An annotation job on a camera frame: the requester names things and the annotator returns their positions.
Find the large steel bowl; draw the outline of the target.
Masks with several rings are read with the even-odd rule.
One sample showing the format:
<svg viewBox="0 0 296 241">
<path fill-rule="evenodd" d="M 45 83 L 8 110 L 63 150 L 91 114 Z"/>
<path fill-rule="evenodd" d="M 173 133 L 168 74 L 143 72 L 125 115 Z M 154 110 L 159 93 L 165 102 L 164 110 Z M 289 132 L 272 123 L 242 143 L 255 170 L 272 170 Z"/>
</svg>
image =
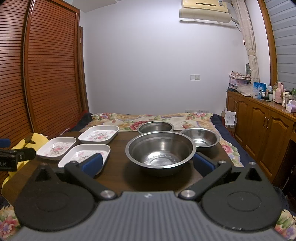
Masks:
<svg viewBox="0 0 296 241">
<path fill-rule="evenodd" d="M 138 166 L 153 171 L 174 171 L 190 161 L 196 144 L 182 133 L 158 131 L 139 135 L 128 142 L 125 154 Z"/>
</svg>

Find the white paper bag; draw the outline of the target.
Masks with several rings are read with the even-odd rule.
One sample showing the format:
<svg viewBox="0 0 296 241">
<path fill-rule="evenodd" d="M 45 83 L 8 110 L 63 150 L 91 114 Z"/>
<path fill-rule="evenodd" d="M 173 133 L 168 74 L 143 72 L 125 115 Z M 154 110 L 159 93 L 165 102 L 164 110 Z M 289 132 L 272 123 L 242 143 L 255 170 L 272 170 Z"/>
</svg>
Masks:
<svg viewBox="0 0 296 241">
<path fill-rule="evenodd" d="M 237 123 L 236 112 L 233 111 L 225 111 L 225 125 L 226 126 L 235 126 Z"/>
</svg>

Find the floral bed blanket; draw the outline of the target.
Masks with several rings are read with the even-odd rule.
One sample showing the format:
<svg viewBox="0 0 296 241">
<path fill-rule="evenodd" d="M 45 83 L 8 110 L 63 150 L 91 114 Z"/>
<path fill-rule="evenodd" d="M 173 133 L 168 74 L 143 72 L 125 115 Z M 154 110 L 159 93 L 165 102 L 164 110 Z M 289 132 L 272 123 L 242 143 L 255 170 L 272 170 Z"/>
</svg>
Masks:
<svg viewBox="0 0 296 241">
<path fill-rule="evenodd" d="M 186 128 L 209 128 L 220 134 L 220 144 L 236 167 L 245 166 L 254 161 L 240 144 L 232 137 L 231 133 L 225 128 L 222 116 L 217 114 L 205 113 L 175 113 L 163 115 L 130 115 L 118 113 L 85 113 L 81 120 L 74 127 L 70 127 L 65 132 L 84 132 L 91 127 L 89 124 L 94 121 L 94 125 L 115 125 L 119 127 L 119 131 L 136 131 L 139 126 L 151 121 L 165 121 L 171 123 L 175 130 L 183 130 Z M 34 133 L 33 138 L 37 138 L 37 144 L 27 146 L 33 147 L 36 151 L 41 148 L 41 144 L 46 144 L 48 138 L 41 137 L 42 134 Z M 295 212 L 290 210 L 286 196 L 280 188 L 274 187 L 280 197 L 283 210 L 280 219 L 277 221 L 275 230 L 286 240 L 295 240 Z M 21 228 L 16 218 L 14 207 L 10 205 L 5 198 L 1 196 L 1 240 L 8 240 Z"/>
</svg>

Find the wall air conditioner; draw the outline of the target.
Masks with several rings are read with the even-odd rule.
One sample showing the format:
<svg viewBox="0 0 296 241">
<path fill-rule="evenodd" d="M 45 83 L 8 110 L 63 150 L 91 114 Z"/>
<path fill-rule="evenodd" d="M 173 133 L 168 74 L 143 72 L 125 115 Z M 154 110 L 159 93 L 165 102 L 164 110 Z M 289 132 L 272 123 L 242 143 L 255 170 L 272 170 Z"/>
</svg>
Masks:
<svg viewBox="0 0 296 241">
<path fill-rule="evenodd" d="M 232 16 L 227 4 L 218 0 L 183 0 L 179 10 L 180 18 L 230 23 Z"/>
</svg>

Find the folded fabric pile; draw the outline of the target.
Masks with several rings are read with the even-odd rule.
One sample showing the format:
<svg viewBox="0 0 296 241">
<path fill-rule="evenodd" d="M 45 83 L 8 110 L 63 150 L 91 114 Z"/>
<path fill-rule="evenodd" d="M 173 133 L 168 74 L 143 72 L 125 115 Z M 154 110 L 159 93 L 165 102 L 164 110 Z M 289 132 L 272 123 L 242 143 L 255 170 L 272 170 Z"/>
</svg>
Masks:
<svg viewBox="0 0 296 241">
<path fill-rule="evenodd" d="M 242 74 L 236 71 L 232 71 L 229 74 L 229 88 L 237 89 L 238 87 L 250 85 L 251 84 L 251 75 Z"/>
</svg>

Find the floral square plate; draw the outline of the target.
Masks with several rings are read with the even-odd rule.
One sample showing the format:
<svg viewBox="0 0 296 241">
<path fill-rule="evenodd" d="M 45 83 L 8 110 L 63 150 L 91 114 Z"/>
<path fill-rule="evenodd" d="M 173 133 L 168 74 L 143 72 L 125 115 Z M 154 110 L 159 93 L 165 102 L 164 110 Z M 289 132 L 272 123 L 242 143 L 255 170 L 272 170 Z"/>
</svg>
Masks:
<svg viewBox="0 0 296 241">
<path fill-rule="evenodd" d="M 78 140 L 83 144 L 108 144 L 118 132 L 118 126 L 93 126 L 84 131 Z"/>
<path fill-rule="evenodd" d="M 38 149 L 37 155 L 43 159 L 60 161 L 75 144 L 76 138 L 73 137 L 53 138 Z"/>
<path fill-rule="evenodd" d="M 105 166 L 109 157 L 111 148 L 105 144 L 81 144 L 73 147 L 58 163 L 59 168 L 63 168 L 70 161 L 79 163 L 85 161 L 93 154 L 100 153 L 103 157 L 103 166 Z"/>
</svg>

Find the wall power outlet strip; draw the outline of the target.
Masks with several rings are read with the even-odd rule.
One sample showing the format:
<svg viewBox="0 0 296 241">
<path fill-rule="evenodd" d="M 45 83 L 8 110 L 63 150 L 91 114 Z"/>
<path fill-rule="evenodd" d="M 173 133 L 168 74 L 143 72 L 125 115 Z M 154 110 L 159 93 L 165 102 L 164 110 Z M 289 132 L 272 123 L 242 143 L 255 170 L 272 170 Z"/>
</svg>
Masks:
<svg viewBox="0 0 296 241">
<path fill-rule="evenodd" d="M 192 109 L 186 109 L 185 113 L 209 113 L 208 110 L 192 110 Z"/>
</svg>

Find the beige curtain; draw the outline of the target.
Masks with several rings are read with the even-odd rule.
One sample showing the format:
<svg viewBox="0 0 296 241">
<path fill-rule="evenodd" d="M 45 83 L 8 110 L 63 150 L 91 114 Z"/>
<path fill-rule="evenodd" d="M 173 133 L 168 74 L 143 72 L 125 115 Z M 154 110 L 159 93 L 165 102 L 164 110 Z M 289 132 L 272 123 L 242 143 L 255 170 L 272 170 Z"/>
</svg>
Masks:
<svg viewBox="0 0 296 241">
<path fill-rule="evenodd" d="M 244 0 L 233 0 L 232 4 L 240 24 L 245 48 L 247 51 L 251 81 L 260 82 L 255 37 L 246 3 Z"/>
</svg>

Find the small steel bowl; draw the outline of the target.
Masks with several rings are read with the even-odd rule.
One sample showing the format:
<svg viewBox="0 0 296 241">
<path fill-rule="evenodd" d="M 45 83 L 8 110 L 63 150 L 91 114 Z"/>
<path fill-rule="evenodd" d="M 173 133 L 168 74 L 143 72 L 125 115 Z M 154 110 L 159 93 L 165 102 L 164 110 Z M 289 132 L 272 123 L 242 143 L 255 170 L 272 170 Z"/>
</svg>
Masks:
<svg viewBox="0 0 296 241">
<path fill-rule="evenodd" d="M 220 142 L 220 136 L 206 128 L 188 128 L 181 133 L 191 138 L 197 149 L 209 149 Z"/>
</svg>

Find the wooden louvered wardrobe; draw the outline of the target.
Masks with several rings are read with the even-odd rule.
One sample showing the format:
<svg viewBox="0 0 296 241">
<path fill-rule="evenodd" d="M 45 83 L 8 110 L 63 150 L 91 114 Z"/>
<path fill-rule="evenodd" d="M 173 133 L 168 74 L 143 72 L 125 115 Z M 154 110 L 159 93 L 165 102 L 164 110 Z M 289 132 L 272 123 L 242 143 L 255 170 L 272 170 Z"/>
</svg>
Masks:
<svg viewBox="0 0 296 241">
<path fill-rule="evenodd" d="M 65 1 L 1 1 L 1 137 L 50 138 L 87 111 L 80 11 Z"/>
</svg>

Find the wooden sideboard cabinet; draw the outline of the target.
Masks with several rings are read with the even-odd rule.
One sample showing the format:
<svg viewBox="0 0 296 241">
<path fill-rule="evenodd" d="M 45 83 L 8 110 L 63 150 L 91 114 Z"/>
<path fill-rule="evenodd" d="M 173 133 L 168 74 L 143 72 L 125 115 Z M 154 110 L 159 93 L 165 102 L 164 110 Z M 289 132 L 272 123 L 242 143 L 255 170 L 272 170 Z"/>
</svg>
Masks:
<svg viewBox="0 0 296 241">
<path fill-rule="evenodd" d="M 295 114 L 273 101 L 246 97 L 230 90 L 226 108 L 236 113 L 234 138 L 271 183 L 283 187 L 295 163 L 287 159 L 295 143 Z"/>
</svg>

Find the blue picture card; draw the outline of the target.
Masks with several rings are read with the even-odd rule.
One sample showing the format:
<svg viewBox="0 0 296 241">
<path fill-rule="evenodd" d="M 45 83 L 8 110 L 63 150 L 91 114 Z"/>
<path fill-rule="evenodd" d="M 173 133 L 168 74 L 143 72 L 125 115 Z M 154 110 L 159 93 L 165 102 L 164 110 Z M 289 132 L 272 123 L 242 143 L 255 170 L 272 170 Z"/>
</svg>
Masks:
<svg viewBox="0 0 296 241">
<path fill-rule="evenodd" d="M 259 89 L 259 88 L 261 88 L 262 92 L 266 92 L 267 85 L 266 85 L 266 83 L 254 82 L 254 83 L 253 83 L 253 87 L 254 87 L 255 89 Z"/>
</svg>

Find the pink thermos jug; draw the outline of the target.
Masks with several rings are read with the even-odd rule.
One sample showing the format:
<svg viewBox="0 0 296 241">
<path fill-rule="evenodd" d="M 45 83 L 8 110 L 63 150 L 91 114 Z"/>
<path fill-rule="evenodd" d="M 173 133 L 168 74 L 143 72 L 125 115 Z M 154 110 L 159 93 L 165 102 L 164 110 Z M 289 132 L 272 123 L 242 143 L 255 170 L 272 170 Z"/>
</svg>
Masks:
<svg viewBox="0 0 296 241">
<path fill-rule="evenodd" d="M 274 101 L 277 104 L 282 104 L 282 93 L 283 93 L 283 84 L 281 82 L 277 83 L 277 87 L 275 89 Z"/>
</svg>

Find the medium steel bowl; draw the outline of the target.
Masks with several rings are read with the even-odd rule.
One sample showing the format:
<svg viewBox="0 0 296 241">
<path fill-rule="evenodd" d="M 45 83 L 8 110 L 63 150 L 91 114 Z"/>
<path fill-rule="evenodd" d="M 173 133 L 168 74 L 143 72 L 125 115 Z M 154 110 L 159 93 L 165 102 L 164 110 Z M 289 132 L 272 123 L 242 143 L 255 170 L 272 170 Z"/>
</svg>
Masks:
<svg viewBox="0 0 296 241">
<path fill-rule="evenodd" d="M 172 132 L 173 130 L 174 126 L 171 123 L 167 123 L 164 121 L 150 121 L 148 123 L 140 125 L 137 129 L 137 132 L 140 134 L 144 134 L 158 131 Z"/>
</svg>

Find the wall light switch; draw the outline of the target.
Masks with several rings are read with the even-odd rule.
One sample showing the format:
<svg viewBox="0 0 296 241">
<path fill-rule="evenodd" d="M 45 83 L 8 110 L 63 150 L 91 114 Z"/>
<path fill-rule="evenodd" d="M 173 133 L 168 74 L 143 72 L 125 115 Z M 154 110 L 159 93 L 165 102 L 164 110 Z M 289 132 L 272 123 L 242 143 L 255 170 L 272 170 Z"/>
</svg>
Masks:
<svg viewBox="0 0 296 241">
<path fill-rule="evenodd" d="M 190 75 L 190 80 L 191 81 L 199 81 L 199 80 L 201 80 L 201 77 L 198 74 L 191 74 Z"/>
</svg>

